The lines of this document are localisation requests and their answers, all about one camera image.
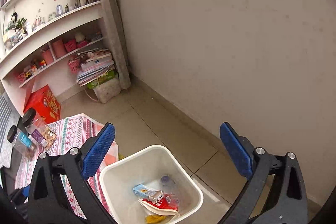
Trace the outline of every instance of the red gift box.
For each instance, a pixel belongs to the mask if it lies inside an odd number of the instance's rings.
[[[33,92],[25,106],[23,113],[33,107],[46,123],[59,121],[61,106],[51,92],[49,85]]]

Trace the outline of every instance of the plastic bottle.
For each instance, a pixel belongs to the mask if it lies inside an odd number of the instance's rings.
[[[34,108],[30,108],[22,117],[22,123],[28,133],[37,140],[45,150],[48,150],[55,142],[57,136],[42,119]]]
[[[175,181],[169,175],[163,175],[161,177],[163,193],[168,194],[169,198],[166,198],[170,205],[181,205],[181,195]]]
[[[18,130],[15,125],[12,125],[10,128],[7,140],[23,156],[27,157],[29,160],[34,158],[36,145],[23,132]]]

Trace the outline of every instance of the floor tile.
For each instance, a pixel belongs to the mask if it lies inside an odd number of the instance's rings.
[[[133,83],[130,88],[123,90],[121,94],[126,98],[132,107],[142,104],[145,100],[150,98],[150,95],[147,92],[145,92],[140,86]]]
[[[175,155],[174,155],[174,157],[179,162],[179,164],[182,166],[182,168],[187,172],[187,174],[191,176],[193,174],[193,172],[182,161],[180,161],[178,157],[176,157]]]
[[[204,139],[184,125],[154,99],[134,107],[160,140],[193,172],[216,152]]]
[[[150,145],[164,145],[133,109],[112,118],[110,122],[115,126],[119,153],[125,157]]]
[[[106,104],[91,100],[84,91],[65,100],[61,104],[61,117],[69,117],[79,113],[85,113],[97,122],[110,122],[113,117],[116,117],[128,110],[132,106],[122,95],[109,100]]]
[[[217,224],[231,204],[219,196],[196,175],[191,177],[203,192],[204,200],[201,208],[182,220],[181,224]]]
[[[246,183],[231,158],[221,152],[217,152],[196,175],[231,204]]]

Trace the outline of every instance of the snack package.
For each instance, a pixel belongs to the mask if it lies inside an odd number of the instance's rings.
[[[154,203],[163,198],[163,192],[161,190],[152,189],[143,184],[134,187],[133,192],[140,198],[145,198]]]
[[[147,199],[141,198],[139,200],[139,203],[144,206],[147,210],[155,213],[156,215],[160,216],[174,216],[178,215],[178,206],[175,205],[169,205],[167,198],[169,198],[168,195],[164,194],[164,198],[160,199],[158,202],[152,202]]]
[[[159,215],[148,215],[146,217],[146,223],[159,223],[162,220],[165,220],[167,216],[159,216]]]

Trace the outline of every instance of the blue gripper pad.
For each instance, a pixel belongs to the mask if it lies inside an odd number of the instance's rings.
[[[236,134],[226,123],[223,123],[220,126],[219,135],[239,174],[250,180],[253,175],[252,159],[239,142]]]
[[[83,159],[82,177],[84,180],[87,180],[89,177],[93,177],[96,174],[107,151],[111,147],[115,136],[116,131],[114,126],[109,124],[100,137],[95,141],[94,145],[92,145]]]

